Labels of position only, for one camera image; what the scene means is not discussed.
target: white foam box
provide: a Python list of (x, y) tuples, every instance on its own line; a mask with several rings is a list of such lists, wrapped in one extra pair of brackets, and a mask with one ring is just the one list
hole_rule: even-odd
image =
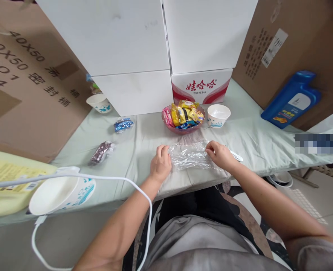
[(164, 0), (174, 74), (234, 68), (258, 0)]
[(171, 75), (174, 103), (189, 100), (200, 104), (223, 102), (233, 69)]
[(173, 103), (170, 71), (93, 76), (120, 116), (161, 112)]
[(37, 3), (91, 76), (170, 68), (160, 1)]

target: yellow plastic jug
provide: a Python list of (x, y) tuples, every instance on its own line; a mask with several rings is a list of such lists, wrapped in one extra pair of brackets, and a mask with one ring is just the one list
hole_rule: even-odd
[[(0, 182), (52, 174), (57, 167), (0, 152)], [(0, 188), (0, 216), (16, 213), (28, 206), (41, 182)]]

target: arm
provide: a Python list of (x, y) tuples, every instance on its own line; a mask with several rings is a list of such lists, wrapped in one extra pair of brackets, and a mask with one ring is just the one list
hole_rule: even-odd
[(206, 147), (206, 152), (214, 163), (237, 179), (260, 215), (282, 238), (288, 253), (293, 253), (289, 248), (293, 241), (300, 237), (314, 236), (333, 243), (333, 237), (316, 219), (278, 189), (240, 164), (226, 146), (211, 141)]
[[(150, 175), (140, 188), (153, 201), (171, 170), (169, 146), (161, 145), (150, 164)], [(121, 270), (122, 259), (149, 209), (148, 200), (135, 191), (107, 221), (88, 246), (74, 271)]]

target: pink glass bowl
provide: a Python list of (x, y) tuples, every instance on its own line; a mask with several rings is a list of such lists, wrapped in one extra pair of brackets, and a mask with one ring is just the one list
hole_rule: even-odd
[[(203, 109), (202, 107), (200, 107), (200, 106), (199, 106), (197, 109), (198, 109), (200, 112), (202, 112), (202, 114), (204, 115), (204, 118), (205, 118), (205, 112), (204, 112), (204, 109)], [(163, 113), (162, 113), (162, 120), (163, 120), (164, 125), (165, 125), (170, 131), (172, 131), (172, 132), (174, 132), (174, 133), (176, 133), (176, 134), (180, 134), (180, 135), (185, 135), (185, 134), (190, 134), (190, 133), (192, 133), (192, 132), (195, 132), (196, 130), (198, 130), (198, 129), (202, 126), (202, 124), (203, 124), (203, 122), (204, 122), (204, 120), (203, 120), (201, 123), (199, 123), (198, 125), (196, 125), (196, 126), (194, 126), (194, 127), (192, 127), (192, 128), (188, 128), (188, 129), (178, 129), (178, 128), (174, 128), (174, 127), (171, 127), (171, 126), (168, 126), (168, 125), (167, 125), (167, 122), (165, 121), (165, 118), (164, 118), (164, 116), (163, 116)]]

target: white bucket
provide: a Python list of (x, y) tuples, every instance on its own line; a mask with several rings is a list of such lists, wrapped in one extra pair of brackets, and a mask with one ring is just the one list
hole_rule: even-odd
[(279, 172), (271, 176), (267, 176), (267, 180), (277, 186), (290, 188), (293, 185), (293, 178), (288, 171)]
[(92, 196), (95, 184), (95, 180), (90, 178), (47, 179), (32, 196), (29, 204), (30, 212), (34, 215), (45, 215), (79, 206)]

